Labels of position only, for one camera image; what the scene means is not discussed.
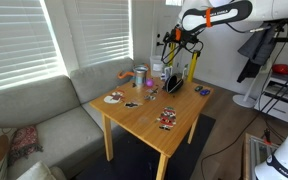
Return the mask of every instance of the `sticker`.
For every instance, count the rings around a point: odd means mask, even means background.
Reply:
[[[119,103],[124,98],[123,94],[123,91],[114,91],[111,95],[106,96],[104,101],[109,104]]]
[[[155,100],[155,97],[154,97],[154,96],[151,96],[151,95],[146,95],[146,96],[144,96],[144,99],[145,99],[145,100],[153,101],[153,100]]]
[[[156,120],[162,124],[160,129],[170,130],[176,124],[176,113],[174,108],[165,107],[160,117]]]
[[[158,88],[156,88],[156,89],[148,89],[146,92],[149,92],[150,95],[157,94],[158,93]]]
[[[136,102],[127,102],[127,103],[125,103],[124,106],[126,106],[128,108],[134,108],[134,107],[138,107],[139,105],[141,105],[141,104],[136,103]]]

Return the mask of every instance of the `wooden table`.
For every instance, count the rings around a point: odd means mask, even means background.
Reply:
[[[162,90],[163,81],[153,78],[155,84],[152,87],[133,87],[133,82],[128,82],[116,89],[105,93],[90,102],[90,105],[102,113],[106,157],[113,159],[113,146],[110,120],[116,122],[122,128],[161,153],[156,179],[163,179],[168,159],[173,155],[186,133],[191,129],[188,143],[190,144],[198,116],[208,101],[211,93],[201,96],[194,89],[198,85],[192,82],[184,82],[181,89],[173,94]],[[155,100],[145,100],[144,96],[149,95],[149,89],[158,89],[153,95]],[[113,92],[123,92],[124,98],[120,103],[110,104],[104,98]],[[126,102],[136,102],[138,107],[125,107]],[[170,131],[160,129],[162,125],[156,119],[163,112],[165,107],[173,107],[176,111],[176,124]]]

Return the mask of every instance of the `window blinds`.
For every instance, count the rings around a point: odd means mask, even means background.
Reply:
[[[166,0],[165,4],[170,6],[182,6],[183,0]]]
[[[128,0],[63,0],[80,67],[132,57]]]
[[[0,0],[0,88],[62,72],[39,0]]]

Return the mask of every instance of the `blue object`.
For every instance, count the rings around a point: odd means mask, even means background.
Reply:
[[[208,89],[203,89],[202,91],[200,91],[200,95],[206,96],[206,95],[208,95],[210,92],[211,92],[211,91],[208,90]]]

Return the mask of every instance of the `table top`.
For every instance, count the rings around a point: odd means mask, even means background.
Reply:
[[[213,89],[204,86],[211,93],[201,96],[194,91],[198,84],[184,82],[177,92],[169,94],[162,90],[163,81],[153,80],[152,87],[133,87],[130,81],[96,98],[90,105],[158,152],[171,157],[213,94]],[[145,100],[144,96],[151,94],[149,90],[155,89],[158,91],[152,94],[155,100]],[[104,98],[112,98],[113,92],[123,93],[121,101],[115,104],[105,102]],[[125,106],[128,102],[139,106],[128,108]],[[176,124],[169,131],[160,129],[162,124],[156,120],[165,107],[172,107],[176,112]]]

